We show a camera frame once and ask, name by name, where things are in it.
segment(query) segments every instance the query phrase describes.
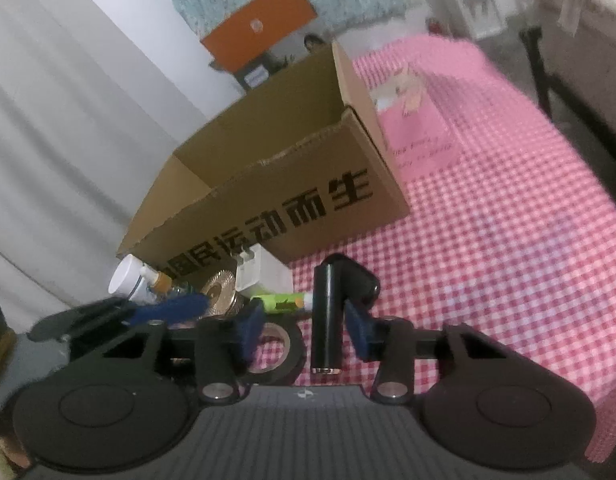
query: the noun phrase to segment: round black disc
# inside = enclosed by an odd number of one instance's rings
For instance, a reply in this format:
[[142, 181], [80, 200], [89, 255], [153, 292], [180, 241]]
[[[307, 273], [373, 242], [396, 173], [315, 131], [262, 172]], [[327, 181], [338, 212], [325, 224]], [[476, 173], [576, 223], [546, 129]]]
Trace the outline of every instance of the round black disc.
[[564, 381], [492, 386], [441, 380], [425, 394], [422, 410], [425, 427], [443, 447], [506, 470], [569, 462], [594, 429], [591, 403]]
[[132, 360], [83, 364], [27, 387], [13, 422], [25, 449], [66, 470], [119, 470], [149, 460], [182, 434], [181, 390]]

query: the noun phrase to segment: white curtain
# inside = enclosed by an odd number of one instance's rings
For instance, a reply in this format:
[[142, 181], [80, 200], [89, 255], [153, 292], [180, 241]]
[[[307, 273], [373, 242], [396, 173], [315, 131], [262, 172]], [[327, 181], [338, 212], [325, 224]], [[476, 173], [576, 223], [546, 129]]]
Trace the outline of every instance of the white curtain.
[[[152, 73], [130, 40], [123, 50]], [[203, 123], [161, 73], [150, 84], [189, 130]], [[15, 330], [105, 297], [126, 226], [181, 137], [155, 116], [43, 1], [0, 0], [0, 303]]]

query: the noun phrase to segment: pink gingham fabric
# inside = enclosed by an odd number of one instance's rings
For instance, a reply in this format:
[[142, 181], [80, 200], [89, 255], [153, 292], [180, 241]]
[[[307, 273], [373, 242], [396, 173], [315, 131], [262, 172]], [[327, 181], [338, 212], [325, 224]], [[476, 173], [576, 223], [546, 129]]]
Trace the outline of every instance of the pink gingham fabric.
[[[461, 158], [407, 183], [407, 218], [294, 262], [295, 290], [312, 289], [327, 254], [347, 254], [381, 280], [376, 316], [430, 329], [465, 322], [582, 388], [598, 411], [587, 457], [603, 461], [616, 444], [616, 207], [476, 46], [416, 36], [355, 61], [368, 88], [406, 65], [424, 77]], [[299, 325], [310, 353], [310, 322]], [[376, 365], [354, 356], [347, 334], [344, 352], [336, 382], [369, 388]], [[268, 346], [260, 365], [277, 356]], [[296, 384], [316, 383], [309, 359]], [[418, 392], [436, 380], [434, 362], [415, 363]]]

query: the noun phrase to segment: white power adapter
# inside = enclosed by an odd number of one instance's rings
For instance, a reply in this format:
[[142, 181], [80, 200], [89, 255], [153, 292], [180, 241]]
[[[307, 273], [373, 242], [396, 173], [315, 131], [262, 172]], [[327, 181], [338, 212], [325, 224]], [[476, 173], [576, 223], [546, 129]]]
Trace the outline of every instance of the white power adapter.
[[242, 251], [237, 260], [237, 292], [252, 298], [261, 294], [292, 294], [293, 273], [288, 267], [255, 244]]

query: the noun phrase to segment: metal screw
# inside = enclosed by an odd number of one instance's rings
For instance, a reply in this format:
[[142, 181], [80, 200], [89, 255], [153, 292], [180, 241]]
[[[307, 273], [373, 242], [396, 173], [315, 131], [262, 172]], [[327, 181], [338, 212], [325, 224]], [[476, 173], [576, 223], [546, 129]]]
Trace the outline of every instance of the metal screw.
[[210, 399], [225, 399], [226, 397], [230, 397], [232, 392], [232, 386], [226, 383], [210, 383], [201, 390], [201, 393]]
[[241, 251], [248, 254], [248, 260], [251, 260], [255, 257], [255, 251], [252, 250], [252, 247], [246, 247], [245, 245], [242, 245]]
[[320, 375], [338, 375], [341, 373], [340, 368], [311, 368], [311, 373]]
[[391, 399], [398, 399], [408, 393], [408, 387], [402, 383], [395, 383], [388, 381], [387, 383], [381, 383], [377, 386], [377, 391], [383, 397], [390, 397]]

